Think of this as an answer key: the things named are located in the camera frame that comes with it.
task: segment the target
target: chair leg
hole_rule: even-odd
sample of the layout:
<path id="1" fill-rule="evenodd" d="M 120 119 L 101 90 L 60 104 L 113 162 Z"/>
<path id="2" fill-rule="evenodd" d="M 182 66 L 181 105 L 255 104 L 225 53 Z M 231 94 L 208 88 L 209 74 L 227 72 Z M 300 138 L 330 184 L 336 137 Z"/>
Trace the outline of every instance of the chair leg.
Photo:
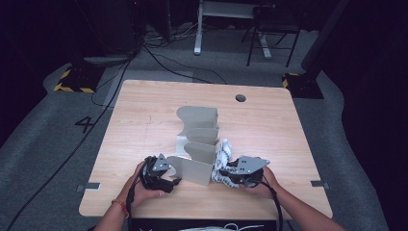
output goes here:
<path id="1" fill-rule="evenodd" d="M 243 37 L 242 37 L 242 39 L 241 39 L 241 42 L 243 42 L 243 41 L 246 39 L 246 35 L 248 35 L 248 32 L 249 32 L 249 30 L 252 29 L 252 27 L 253 27 L 253 26 L 250 26 L 250 27 L 248 28 L 248 30 L 246 30 L 245 35 L 243 35 Z"/>
<path id="2" fill-rule="evenodd" d="M 279 43 L 285 38 L 288 33 L 285 33 L 278 41 L 276 41 L 275 45 L 279 45 Z"/>
<path id="3" fill-rule="evenodd" d="M 252 33 L 252 40 L 251 40 L 251 48 L 249 49 L 248 61 L 246 62 L 246 66 L 249 66 L 249 62 L 251 61 L 252 49 L 254 47 L 255 36 L 257 35 L 256 28 L 254 27 L 254 31 Z"/>
<path id="4" fill-rule="evenodd" d="M 293 46 L 292 46 L 292 49 L 291 49 L 291 54 L 289 55 L 288 61 L 286 62 L 286 67 L 289 66 L 289 62 L 291 61 L 292 54 L 293 54 L 293 51 L 294 51 L 294 47 L 296 46 L 296 43 L 297 43 L 297 38 L 299 38 L 299 34 L 300 34 L 300 31 L 297 31 L 296 37 L 294 38 Z"/>

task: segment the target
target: chair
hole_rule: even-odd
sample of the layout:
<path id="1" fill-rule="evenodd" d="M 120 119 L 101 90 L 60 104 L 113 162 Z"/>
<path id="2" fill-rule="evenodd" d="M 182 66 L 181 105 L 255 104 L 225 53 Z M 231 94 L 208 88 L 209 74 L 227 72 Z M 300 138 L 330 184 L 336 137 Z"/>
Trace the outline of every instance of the chair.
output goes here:
<path id="1" fill-rule="evenodd" d="M 245 35 L 242 38 L 242 42 L 245 40 L 246 35 L 253 28 L 251 47 L 249 50 L 248 61 L 246 63 L 249 66 L 251 61 L 253 48 L 270 48 L 270 49 L 290 49 L 286 67 L 292 58 L 294 48 L 296 46 L 297 39 L 300 33 L 300 27 L 292 14 L 292 12 L 285 7 L 285 4 L 280 1 L 262 1 L 258 7 L 253 8 L 253 23 L 252 26 L 246 30 Z M 262 35 L 283 35 L 276 43 L 275 47 L 254 47 L 254 40 L 258 34 Z M 276 47 L 287 34 L 294 34 L 295 38 L 292 47 Z"/>

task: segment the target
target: wooden tabletop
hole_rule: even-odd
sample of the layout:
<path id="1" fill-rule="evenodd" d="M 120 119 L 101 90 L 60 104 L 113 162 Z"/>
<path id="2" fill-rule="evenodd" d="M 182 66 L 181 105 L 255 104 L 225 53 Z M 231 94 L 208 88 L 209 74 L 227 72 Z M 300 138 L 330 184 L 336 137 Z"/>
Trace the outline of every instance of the wooden tabletop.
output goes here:
<path id="1" fill-rule="evenodd" d="M 237 101 L 237 94 L 246 101 Z M 138 80 L 123 83 L 89 178 L 101 184 L 100 190 L 85 192 L 83 216 L 103 216 L 144 158 L 174 155 L 183 130 L 176 111 L 183 106 L 217 108 L 218 137 L 232 144 L 233 160 L 241 155 L 269 160 L 285 189 L 332 217 L 323 187 L 311 185 L 319 173 L 287 90 Z M 271 200 L 221 183 L 183 180 L 172 193 L 144 201 L 133 213 L 135 218 L 277 219 Z M 290 218 L 285 211 L 284 218 Z"/>

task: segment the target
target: gray floor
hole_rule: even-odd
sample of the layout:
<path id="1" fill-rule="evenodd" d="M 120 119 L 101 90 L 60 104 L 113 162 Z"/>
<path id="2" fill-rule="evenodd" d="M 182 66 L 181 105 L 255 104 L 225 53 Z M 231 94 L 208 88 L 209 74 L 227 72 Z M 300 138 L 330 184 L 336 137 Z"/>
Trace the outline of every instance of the gray floor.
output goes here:
<path id="1" fill-rule="evenodd" d="M 251 65 L 247 67 L 249 39 L 241 43 L 242 35 L 243 31 L 208 31 L 204 34 L 200 56 L 192 53 L 194 37 L 150 50 L 182 64 L 157 56 L 168 68 L 184 71 L 194 78 L 222 84 L 221 79 L 212 72 L 215 71 L 229 85 L 281 88 L 283 73 L 304 72 L 300 63 L 318 33 L 301 33 L 289 68 L 285 68 L 289 53 L 282 50 L 272 50 L 271 60 L 265 60 L 261 51 L 256 50 Z M 290 43 L 291 39 L 285 38 L 285 41 Z M 272 42 L 276 38 L 268 37 L 268 40 Z M 18 210 L 68 157 L 66 165 L 28 204 L 12 230 L 86 230 L 99 220 L 84 218 L 78 213 L 82 195 L 75 189 L 88 181 L 112 110 L 107 110 L 101 116 L 77 150 L 76 146 L 85 136 L 83 127 L 74 124 L 86 116 L 95 122 L 104 112 L 104 107 L 98 104 L 104 104 L 107 96 L 111 95 L 110 89 L 115 85 L 113 81 L 108 82 L 94 95 L 53 91 L 67 66 L 61 66 L 46 77 L 43 84 L 48 95 L 27 115 L 0 150 L 0 230 L 6 230 Z M 114 77 L 117 71 L 118 66 L 108 68 L 101 84 Z M 127 78 L 149 79 L 148 74 L 143 72 L 159 71 L 157 73 L 160 77 L 156 80 L 190 81 L 163 72 L 165 70 L 145 51 L 140 52 L 127 71 Z M 324 73 L 320 74 L 318 82 L 325 97 L 323 100 L 293 101 L 321 179 L 330 186 L 326 192 L 334 219 L 347 230 L 388 230 L 375 189 L 344 135 L 341 121 L 344 103 L 342 93 Z"/>

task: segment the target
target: red string bracelet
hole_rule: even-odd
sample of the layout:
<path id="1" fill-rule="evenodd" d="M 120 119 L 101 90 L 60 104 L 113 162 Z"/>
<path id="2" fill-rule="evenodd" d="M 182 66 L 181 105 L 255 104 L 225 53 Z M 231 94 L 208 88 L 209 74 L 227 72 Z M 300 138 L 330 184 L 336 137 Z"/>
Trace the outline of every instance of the red string bracelet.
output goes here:
<path id="1" fill-rule="evenodd" d="M 129 212 L 126 209 L 125 202 L 123 202 L 122 200 L 118 200 L 118 199 L 112 200 L 112 203 L 115 203 L 115 202 L 119 203 L 119 205 L 122 207 L 123 214 L 125 214 L 125 218 L 128 218 L 129 217 Z"/>

